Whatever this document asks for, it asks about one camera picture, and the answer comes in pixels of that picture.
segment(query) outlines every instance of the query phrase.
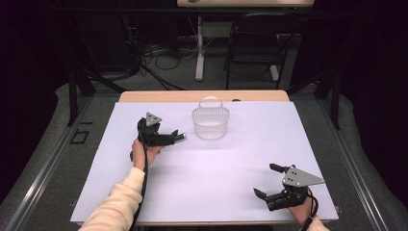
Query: clear plastic basket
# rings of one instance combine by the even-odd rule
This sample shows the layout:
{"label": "clear plastic basket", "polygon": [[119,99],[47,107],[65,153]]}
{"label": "clear plastic basket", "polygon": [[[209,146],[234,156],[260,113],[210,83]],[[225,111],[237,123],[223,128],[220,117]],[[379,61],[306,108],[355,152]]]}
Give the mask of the clear plastic basket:
{"label": "clear plastic basket", "polygon": [[[205,102],[216,100],[218,107],[204,107]],[[224,108],[219,98],[208,96],[198,104],[198,108],[192,111],[195,134],[202,139],[218,139],[227,132],[229,111]]]}

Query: wooden table edge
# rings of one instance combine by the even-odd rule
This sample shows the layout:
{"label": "wooden table edge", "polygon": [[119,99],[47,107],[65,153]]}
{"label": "wooden table edge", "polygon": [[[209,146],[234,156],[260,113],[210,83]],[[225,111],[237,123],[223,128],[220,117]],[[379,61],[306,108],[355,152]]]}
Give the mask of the wooden table edge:
{"label": "wooden table edge", "polygon": [[199,102],[207,96],[215,96],[223,102],[290,101],[284,90],[148,90],[125,91],[118,102]]}
{"label": "wooden table edge", "polygon": [[264,7],[292,7],[292,8],[308,8],[313,7],[314,0],[291,0],[291,1],[198,1],[195,3],[188,0],[178,0],[177,6],[184,8],[264,8]]}

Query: white tabletop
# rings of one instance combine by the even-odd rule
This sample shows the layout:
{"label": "white tabletop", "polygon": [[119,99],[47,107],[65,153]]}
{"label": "white tabletop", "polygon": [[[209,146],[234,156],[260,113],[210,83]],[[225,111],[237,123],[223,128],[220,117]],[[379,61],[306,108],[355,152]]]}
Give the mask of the white tabletop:
{"label": "white tabletop", "polygon": [[312,7],[315,0],[178,0],[179,7]]}
{"label": "white tabletop", "polygon": [[[160,133],[178,129],[187,138],[166,147],[149,169],[138,225],[250,224],[293,222],[287,210],[270,212],[253,188],[280,193],[284,177],[270,163],[322,177],[292,102],[224,102],[230,111],[227,134],[202,140],[193,132],[196,102],[116,103],[71,221],[84,221],[121,182],[132,163],[137,123],[150,112],[163,119]],[[338,219],[326,185],[312,186],[323,220]]]}

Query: forearm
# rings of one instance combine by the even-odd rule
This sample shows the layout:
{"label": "forearm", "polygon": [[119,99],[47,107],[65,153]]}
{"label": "forearm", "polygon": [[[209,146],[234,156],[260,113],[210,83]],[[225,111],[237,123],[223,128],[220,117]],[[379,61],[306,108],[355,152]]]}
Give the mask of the forearm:
{"label": "forearm", "polygon": [[329,229],[324,226],[319,217],[315,217],[307,231],[329,231]]}
{"label": "forearm", "polygon": [[129,230],[142,201],[143,179],[144,172],[132,167],[123,182],[112,187],[110,195],[90,214],[80,230]]}

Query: hand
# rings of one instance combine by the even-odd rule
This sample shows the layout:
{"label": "hand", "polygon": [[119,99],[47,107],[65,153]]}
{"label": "hand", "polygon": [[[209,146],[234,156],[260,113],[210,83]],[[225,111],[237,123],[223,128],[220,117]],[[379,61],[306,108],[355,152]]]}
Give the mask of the hand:
{"label": "hand", "polygon": [[312,198],[310,197],[306,197],[306,200],[303,204],[288,208],[294,219],[301,225],[303,225],[306,219],[310,216],[311,209],[314,208],[312,208]]}
{"label": "hand", "polygon": [[[155,146],[155,147],[148,147],[147,148],[147,161],[148,164],[151,166],[156,158],[157,153],[162,149],[162,146]],[[133,167],[137,167],[140,170],[144,169],[144,149],[143,144],[138,140],[135,139],[132,144],[133,149]]]}

